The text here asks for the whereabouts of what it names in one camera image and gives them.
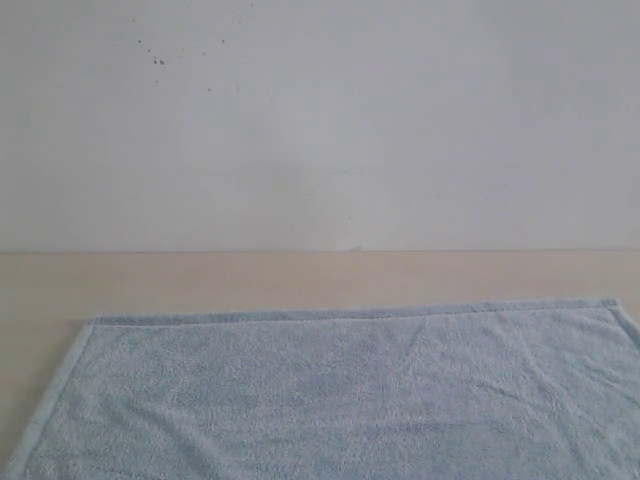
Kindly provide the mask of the light blue terry towel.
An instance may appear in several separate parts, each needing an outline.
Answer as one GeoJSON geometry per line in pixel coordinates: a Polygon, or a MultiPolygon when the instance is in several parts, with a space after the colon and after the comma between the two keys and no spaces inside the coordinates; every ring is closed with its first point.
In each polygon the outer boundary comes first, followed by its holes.
{"type": "Polygon", "coordinates": [[[102,316],[8,479],[635,479],[618,302],[102,316]]]}

